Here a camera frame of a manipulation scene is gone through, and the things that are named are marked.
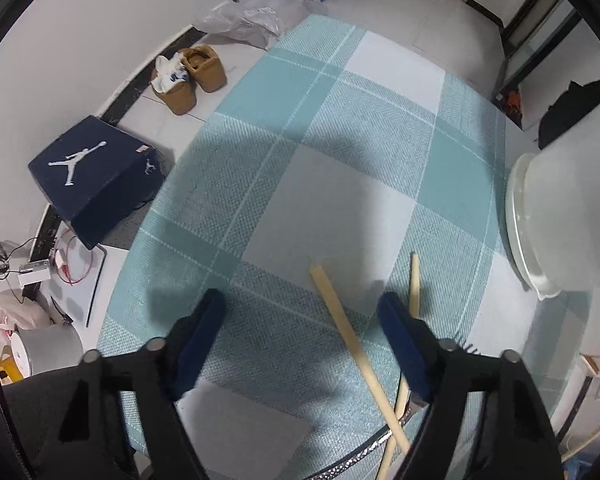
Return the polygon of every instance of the wooden chopstick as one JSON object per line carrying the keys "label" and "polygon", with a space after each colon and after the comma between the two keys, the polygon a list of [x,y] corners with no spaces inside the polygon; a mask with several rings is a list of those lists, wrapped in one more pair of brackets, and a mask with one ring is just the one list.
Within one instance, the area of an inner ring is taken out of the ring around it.
{"label": "wooden chopstick", "polygon": [[356,365],[362,374],[362,378],[365,380],[371,395],[378,405],[380,413],[382,413],[387,426],[394,434],[400,450],[403,453],[407,453],[410,447],[409,439],[407,439],[407,436],[404,434],[402,426],[395,416],[394,409],[382,389],[382,384],[378,381],[378,377],[371,367],[369,359],[366,357],[362,346],[360,346],[360,341],[358,341],[358,337],[356,336],[349,319],[347,319],[347,315],[344,313],[344,309],[340,304],[336,291],[333,290],[333,286],[322,267],[311,266],[309,268],[309,273],[311,274],[315,286],[318,289],[318,292],[320,292],[322,300],[326,304],[331,317],[333,317],[333,321],[336,324],[347,349],[349,349],[351,357],[353,357],[353,360],[356,362]]}
{"label": "wooden chopstick", "polygon": [[[420,316],[420,258],[416,253],[411,254],[411,279],[409,282],[409,314],[411,317]],[[409,385],[402,374],[400,374],[400,383],[398,384],[398,395],[395,399],[395,416],[401,418],[407,408],[409,399]],[[391,460],[394,457],[395,439],[392,435],[384,446],[382,460],[378,468],[376,480],[385,480]]]}

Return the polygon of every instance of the tablecloth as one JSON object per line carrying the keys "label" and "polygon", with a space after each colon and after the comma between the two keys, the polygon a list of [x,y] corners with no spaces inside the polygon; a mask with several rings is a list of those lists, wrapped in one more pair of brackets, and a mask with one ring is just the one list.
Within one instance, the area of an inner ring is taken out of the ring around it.
{"label": "tablecloth", "polygon": [[[552,409],[588,303],[538,304],[513,268],[506,177],[534,149],[456,76],[377,34],[310,16],[235,86],[169,175],[98,346],[135,350],[221,289],[228,317],[180,403],[184,425],[213,478],[303,478],[384,424],[308,267],[332,279],[394,398],[398,367],[374,308],[384,290],[407,298],[416,251],[421,314],[436,336],[483,354],[522,352]],[[556,354],[567,357],[556,364]],[[123,403],[143,450],[132,394]],[[452,475],[479,403],[468,401]],[[342,477],[372,478],[380,454]]]}

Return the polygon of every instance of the tan slipper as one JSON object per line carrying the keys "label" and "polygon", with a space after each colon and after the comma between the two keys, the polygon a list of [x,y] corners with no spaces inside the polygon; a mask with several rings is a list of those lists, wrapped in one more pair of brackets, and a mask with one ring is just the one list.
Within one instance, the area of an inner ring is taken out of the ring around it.
{"label": "tan slipper", "polygon": [[178,52],[184,54],[182,64],[205,92],[215,92],[226,85],[224,67],[218,54],[210,46],[196,45]]}
{"label": "tan slipper", "polygon": [[[158,75],[156,69],[151,72],[151,81]],[[154,91],[164,104],[169,107],[176,115],[184,115],[196,105],[195,81],[181,81],[176,83],[171,90],[161,94],[157,92],[153,85],[151,90]]]}

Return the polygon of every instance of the jumpman logo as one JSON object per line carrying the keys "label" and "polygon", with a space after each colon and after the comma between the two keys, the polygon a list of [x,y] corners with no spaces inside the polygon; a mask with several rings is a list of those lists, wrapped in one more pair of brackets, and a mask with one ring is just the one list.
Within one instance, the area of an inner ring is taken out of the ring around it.
{"label": "jumpman logo", "polygon": [[90,153],[95,152],[98,148],[101,148],[106,145],[107,145],[107,143],[103,140],[100,144],[98,144],[97,146],[94,146],[91,149],[84,148],[83,150],[80,150],[78,153],[74,153],[73,155],[67,155],[65,157],[66,160],[60,160],[59,162],[50,162],[49,165],[50,166],[66,166],[67,167],[67,175],[66,175],[66,182],[64,183],[64,185],[72,186],[74,184],[73,178],[74,178],[74,173],[75,173],[75,167],[78,165],[78,162],[83,160]]}

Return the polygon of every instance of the plastic bag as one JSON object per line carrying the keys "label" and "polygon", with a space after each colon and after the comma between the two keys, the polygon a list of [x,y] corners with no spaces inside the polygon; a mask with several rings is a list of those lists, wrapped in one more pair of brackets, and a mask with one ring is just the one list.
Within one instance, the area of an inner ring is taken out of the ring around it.
{"label": "plastic bag", "polygon": [[239,0],[196,18],[192,24],[202,32],[223,34],[269,50],[309,14],[326,13],[320,0]]}
{"label": "plastic bag", "polygon": [[24,330],[44,328],[51,325],[51,318],[39,304],[24,298],[20,304],[10,293],[0,293],[0,328],[14,330],[15,326]]}

